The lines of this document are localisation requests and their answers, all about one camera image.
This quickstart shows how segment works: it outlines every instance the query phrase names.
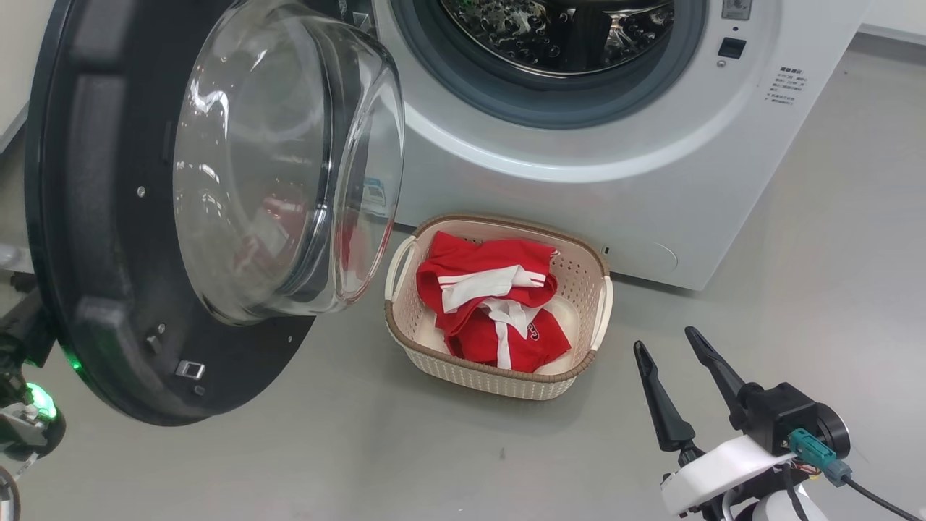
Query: white handle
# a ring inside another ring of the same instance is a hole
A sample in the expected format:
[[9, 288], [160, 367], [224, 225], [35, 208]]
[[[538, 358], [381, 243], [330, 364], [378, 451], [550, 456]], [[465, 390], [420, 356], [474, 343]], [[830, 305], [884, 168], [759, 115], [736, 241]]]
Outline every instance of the white handle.
[[594, 318], [592, 351], [597, 351], [601, 347], [601, 342], [605, 339], [607, 323], [611, 321], [612, 307], [614, 307], [614, 285], [611, 284], [611, 277], [606, 275], [605, 285], [601, 288], [601, 294], [598, 298], [598, 316]]
[[[395, 295], [393, 291], [396, 287], [402, 287], [402, 282], [405, 280], [406, 272], [408, 271], [408, 251], [411, 247], [415, 246], [415, 241], [418, 238], [414, 235], [402, 241], [402, 244], [399, 245], [399, 249], [395, 251], [393, 255], [393, 260], [389, 263], [389, 271], [386, 272], [386, 300], [392, 301]], [[402, 265], [402, 274], [399, 275], [398, 284], [395, 282], [395, 273], [399, 270], [399, 264]]]

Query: gray rubber seal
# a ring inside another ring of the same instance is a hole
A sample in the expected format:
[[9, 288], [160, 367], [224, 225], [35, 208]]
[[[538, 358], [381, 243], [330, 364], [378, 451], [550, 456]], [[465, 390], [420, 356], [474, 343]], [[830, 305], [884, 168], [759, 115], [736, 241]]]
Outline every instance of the gray rubber seal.
[[671, 33], [634, 61], [587, 76], [548, 78], [510, 66], [474, 44], [434, 0], [392, 0], [399, 30], [424, 68], [491, 116], [542, 129], [578, 129], [625, 118], [682, 75], [701, 41], [707, 0], [676, 0]]

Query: laundry basket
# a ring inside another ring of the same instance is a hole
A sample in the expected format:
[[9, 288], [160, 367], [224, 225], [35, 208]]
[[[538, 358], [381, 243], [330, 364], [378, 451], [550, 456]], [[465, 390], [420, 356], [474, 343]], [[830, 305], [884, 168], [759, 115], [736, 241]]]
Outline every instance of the laundry basket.
[[[443, 332], [434, 327], [434, 312], [419, 298], [415, 276], [439, 231], [475, 243], [517, 238], [556, 248], [550, 268], [559, 287], [546, 308], [557, 318], [571, 349], [536, 373], [498, 369], [450, 354]], [[566, 392], [594, 361], [611, 315], [614, 289], [609, 274], [605, 260], [575, 237], [527, 222], [445, 215], [422, 224], [395, 252], [386, 279], [386, 323], [408, 358], [429, 375], [503, 396], [550, 400]]]

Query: teal connector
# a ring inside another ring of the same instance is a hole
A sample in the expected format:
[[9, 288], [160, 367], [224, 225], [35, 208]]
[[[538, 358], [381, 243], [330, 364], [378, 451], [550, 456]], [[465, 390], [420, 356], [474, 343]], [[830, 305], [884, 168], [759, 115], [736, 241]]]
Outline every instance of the teal connector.
[[823, 475], [836, 487], [845, 483], [843, 477], [851, 477], [852, 469], [836, 457], [836, 452], [823, 444], [805, 429], [799, 428], [788, 436], [791, 452], [807, 464], [823, 471]]

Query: open door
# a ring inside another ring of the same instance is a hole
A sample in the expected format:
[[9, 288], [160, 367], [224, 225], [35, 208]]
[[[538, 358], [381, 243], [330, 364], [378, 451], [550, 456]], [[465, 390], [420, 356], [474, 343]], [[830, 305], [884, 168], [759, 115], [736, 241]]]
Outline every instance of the open door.
[[26, 205], [42, 302], [101, 399], [165, 426], [254, 398], [360, 297], [393, 225], [394, 63], [337, 0], [58, 0]]

